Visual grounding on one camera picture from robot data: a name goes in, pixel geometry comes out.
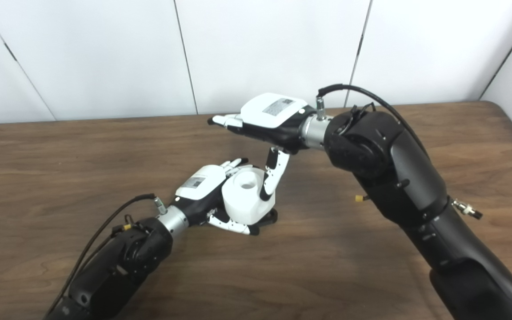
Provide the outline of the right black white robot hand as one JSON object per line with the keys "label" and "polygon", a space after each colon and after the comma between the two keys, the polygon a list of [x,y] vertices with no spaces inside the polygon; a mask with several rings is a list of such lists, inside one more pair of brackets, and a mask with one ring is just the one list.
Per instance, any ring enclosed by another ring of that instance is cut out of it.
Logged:
{"label": "right black white robot hand", "polygon": [[207,120],[240,136],[269,143],[260,198],[270,200],[286,170],[291,155],[309,149],[301,129],[315,115],[314,108],[303,99],[275,93],[254,97],[231,115],[215,115]]}

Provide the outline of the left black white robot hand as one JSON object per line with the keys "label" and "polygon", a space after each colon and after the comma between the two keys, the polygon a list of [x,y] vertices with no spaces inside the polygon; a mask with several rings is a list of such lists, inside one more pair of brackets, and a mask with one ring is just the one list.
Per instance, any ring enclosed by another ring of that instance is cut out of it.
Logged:
{"label": "left black white robot hand", "polygon": [[222,186],[244,168],[252,168],[247,158],[203,166],[176,190],[166,213],[159,214],[158,220],[173,236],[205,224],[239,234],[259,235],[259,227],[233,221],[224,207]]}

